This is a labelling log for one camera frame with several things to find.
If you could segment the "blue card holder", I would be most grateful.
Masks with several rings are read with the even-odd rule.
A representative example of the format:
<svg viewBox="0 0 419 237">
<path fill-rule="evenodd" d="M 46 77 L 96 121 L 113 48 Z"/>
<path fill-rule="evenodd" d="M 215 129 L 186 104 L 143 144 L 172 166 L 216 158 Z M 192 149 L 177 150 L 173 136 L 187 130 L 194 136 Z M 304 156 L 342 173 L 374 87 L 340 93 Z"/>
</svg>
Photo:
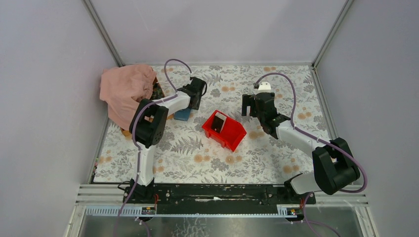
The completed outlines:
<svg viewBox="0 0 419 237">
<path fill-rule="evenodd" d="M 191 114 L 191 109 L 186 108 L 186 109 L 182 109 L 179 110 L 177 112 L 174 113 L 173 118 L 175 120 L 180 120 L 180 121 L 187 121 L 190 117 Z"/>
</svg>

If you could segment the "red plastic bin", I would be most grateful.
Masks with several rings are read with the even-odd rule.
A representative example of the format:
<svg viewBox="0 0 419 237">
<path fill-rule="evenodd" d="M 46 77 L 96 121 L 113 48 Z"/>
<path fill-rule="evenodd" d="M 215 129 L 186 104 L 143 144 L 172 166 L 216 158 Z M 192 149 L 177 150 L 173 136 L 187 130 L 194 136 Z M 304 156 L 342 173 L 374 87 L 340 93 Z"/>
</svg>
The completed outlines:
<svg viewBox="0 0 419 237">
<path fill-rule="evenodd" d="M 223 148 L 229 149 L 232 152 L 236 151 L 238 145 L 246 136 L 247 132 L 241 123 L 227 116 L 227 120 L 221 133 L 217 133 L 211 129 L 214 114 L 221 111 L 215 110 L 212 115 L 202 125 L 202 129 L 205 132 L 207 138 L 213 139 L 218 142 Z"/>
</svg>

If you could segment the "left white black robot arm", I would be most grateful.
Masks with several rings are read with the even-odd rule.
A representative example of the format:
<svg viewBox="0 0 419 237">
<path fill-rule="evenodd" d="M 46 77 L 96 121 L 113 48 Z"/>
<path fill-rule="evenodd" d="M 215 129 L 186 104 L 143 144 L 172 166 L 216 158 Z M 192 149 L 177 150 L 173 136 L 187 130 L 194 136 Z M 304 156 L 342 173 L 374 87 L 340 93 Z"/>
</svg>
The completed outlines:
<svg viewBox="0 0 419 237">
<path fill-rule="evenodd" d="M 190 83 L 177 89 L 172 96 L 139 102 L 129 127 L 133 143 L 139 149 L 133 178 L 135 186 L 146 187 L 154 180 L 154 153 L 163 137 L 167 117 L 184 109 L 198 110 L 206 91 L 204 80 L 191 77 Z"/>
</svg>

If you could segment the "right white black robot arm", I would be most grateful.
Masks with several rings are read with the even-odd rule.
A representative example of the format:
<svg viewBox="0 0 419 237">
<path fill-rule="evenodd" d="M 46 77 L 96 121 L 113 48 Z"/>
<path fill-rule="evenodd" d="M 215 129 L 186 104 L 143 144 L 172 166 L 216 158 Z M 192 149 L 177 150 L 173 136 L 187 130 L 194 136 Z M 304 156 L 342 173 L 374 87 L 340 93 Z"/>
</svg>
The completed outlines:
<svg viewBox="0 0 419 237">
<path fill-rule="evenodd" d="M 293 126 L 289 117 L 277 112 L 273 93 L 242 95 L 242 115 L 257 118 L 266 134 L 291 144 L 312 159 L 312 172 L 296 175 L 284 183 L 293 193 L 322 191 L 333 195 L 360 178 L 360 169 L 352 161 L 344 139 L 327 142 Z"/>
</svg>

